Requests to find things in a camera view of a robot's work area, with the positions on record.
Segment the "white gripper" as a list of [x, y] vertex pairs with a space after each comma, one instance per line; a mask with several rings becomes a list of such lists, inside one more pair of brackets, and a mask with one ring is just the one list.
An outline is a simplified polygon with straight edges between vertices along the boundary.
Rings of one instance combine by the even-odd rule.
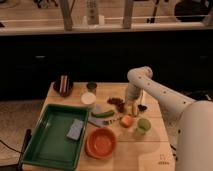
[[136, 102], [141, 95], [141, 88], [136, 87], [135, 85], [129, 83], [125, 90], [125, 111], [132, 112], [132, 104]]

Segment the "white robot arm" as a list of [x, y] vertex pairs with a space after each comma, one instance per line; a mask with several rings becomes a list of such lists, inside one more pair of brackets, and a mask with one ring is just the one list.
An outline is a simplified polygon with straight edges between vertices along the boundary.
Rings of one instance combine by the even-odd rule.
[[175, 171], [213, 171], [213, 102], [194, 100], [152, 80], [148, 66], [130, 69], [126, 100], [136, 100], [145, 90], [180, 122]]

